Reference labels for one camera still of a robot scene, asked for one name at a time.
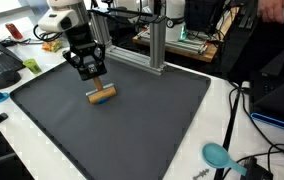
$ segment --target plastic spoon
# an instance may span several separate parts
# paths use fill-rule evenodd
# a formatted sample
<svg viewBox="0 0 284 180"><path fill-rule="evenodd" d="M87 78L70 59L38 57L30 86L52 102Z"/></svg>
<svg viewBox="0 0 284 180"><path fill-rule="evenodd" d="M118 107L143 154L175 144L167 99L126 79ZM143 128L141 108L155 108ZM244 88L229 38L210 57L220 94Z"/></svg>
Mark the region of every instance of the plastic spoon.
<svg viewBox="0 0 284 180"><path fill-rule="evenodd" d="M206 144L202 149L202 155L204 161L213 168L222 169L230 167L242 176L246 175L246 168L233 161L228 152L218 144Z"/></svg>

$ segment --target white table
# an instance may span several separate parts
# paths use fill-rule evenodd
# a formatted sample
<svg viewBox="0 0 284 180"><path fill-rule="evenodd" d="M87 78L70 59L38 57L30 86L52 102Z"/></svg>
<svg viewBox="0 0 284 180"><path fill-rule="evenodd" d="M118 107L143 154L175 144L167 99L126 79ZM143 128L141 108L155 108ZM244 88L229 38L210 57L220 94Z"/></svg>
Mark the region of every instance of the white table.
<svg viewBox="0 0 284 180"><path fill-rule="evenodd" d="M64 62L62 49L56 53L45 52L39 45L11 47L21 59L35 58L42 73ZM205 75L182 67L185 71ZM11 92L22 84L35 78L28 69L19 71L22 80L14 86L0 92ZM209 174L200 179L213 179L215 169L202 160L201 149L208 142L222 144L230 117L228 94L233 89L227 81L212 76L211 86L191 123L177 154L175 155L164 180L192 180L199 171L206 168ZM254 129L241 107L238 109L232 140L229 148L235 160L247 155L267 152L269 145ZM63 153L45 136L45 134L22 112L11 99L0 104L0 113L5 112L9 118L0 124L0 131L30 171L38 180L79 180L85 177L72 165ZM274 143L284 143L284 130L257 122L267 137ZM266 166L266 156L258 157L258 163ZM271 169L274 179L284 179L284 155L271 156ZM233 171L227 179L239 179Z"/></svg>

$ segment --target hand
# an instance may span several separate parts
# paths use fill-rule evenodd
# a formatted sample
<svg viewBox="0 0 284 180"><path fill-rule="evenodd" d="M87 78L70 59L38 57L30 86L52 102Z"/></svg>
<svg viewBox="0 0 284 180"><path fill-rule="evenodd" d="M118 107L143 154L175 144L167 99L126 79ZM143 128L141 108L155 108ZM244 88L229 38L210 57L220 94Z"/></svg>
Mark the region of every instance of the hand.
<svg viewBox="0 0 284 180"><path fill-rule="evenodd" d="M284 0L259 0L258 15L264 22L284 23Z"/></svg>

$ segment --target black mat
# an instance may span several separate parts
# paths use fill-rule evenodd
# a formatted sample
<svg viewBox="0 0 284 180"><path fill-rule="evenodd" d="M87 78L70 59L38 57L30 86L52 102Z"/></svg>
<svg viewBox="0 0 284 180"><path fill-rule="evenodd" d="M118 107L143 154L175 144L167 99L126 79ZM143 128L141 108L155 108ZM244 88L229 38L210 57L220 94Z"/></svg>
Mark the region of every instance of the black mat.
<svg viewBox="0 0 284 180"><path fill-rule="evenodd" d="M101 81L115 83L118 92L105 104L88 103L85 93L93 82L81 81L67 63L11 98L87 179L162 179L210 80L173 68L155 76L105 62L108 73Z"/></svg>

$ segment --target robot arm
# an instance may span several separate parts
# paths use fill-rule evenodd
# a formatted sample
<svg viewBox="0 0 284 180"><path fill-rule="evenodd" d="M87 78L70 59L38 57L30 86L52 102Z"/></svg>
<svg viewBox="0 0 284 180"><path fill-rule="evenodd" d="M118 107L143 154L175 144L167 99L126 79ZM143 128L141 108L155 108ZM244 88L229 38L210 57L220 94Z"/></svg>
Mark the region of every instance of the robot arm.
<svg viewBox="0 0 284 180"><path fill-rule="evenodd" d="M70 50L63 52L63 57L78 70L81 79L85 81L105 74L105 47L98 45L92 37L83 0L48 0L48 5L50 9L38 26L46 32L65 34ZM85 62L88 56L94 60Z"/></svg>

